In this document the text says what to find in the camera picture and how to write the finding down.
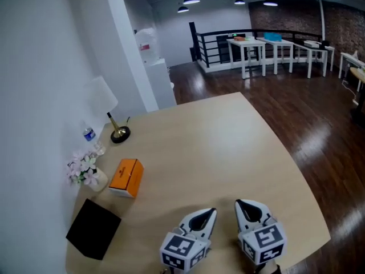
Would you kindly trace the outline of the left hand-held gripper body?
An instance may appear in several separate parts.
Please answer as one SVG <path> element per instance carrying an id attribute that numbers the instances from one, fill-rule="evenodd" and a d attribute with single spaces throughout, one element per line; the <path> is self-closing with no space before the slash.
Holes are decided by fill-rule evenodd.
<path id="1" fill-rule="evenodd" d="M 211 223 L 203 223 L 201 226 L 181 223 L 167 233 L 160 247 L 161 262 L 180 272 L 192 270 L 210 251 L 211 234 Z"/>

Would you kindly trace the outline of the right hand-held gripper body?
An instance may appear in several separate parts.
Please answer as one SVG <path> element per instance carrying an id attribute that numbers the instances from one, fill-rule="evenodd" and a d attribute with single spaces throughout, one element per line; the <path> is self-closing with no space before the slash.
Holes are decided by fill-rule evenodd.
<path id="1" fill-rule="evenodd" d="M 269 218 L 254 229 L 238 234 L 244 254 L 255 264 L 261 265 L 287 254 L 287 236 L 275 218 Z"/>

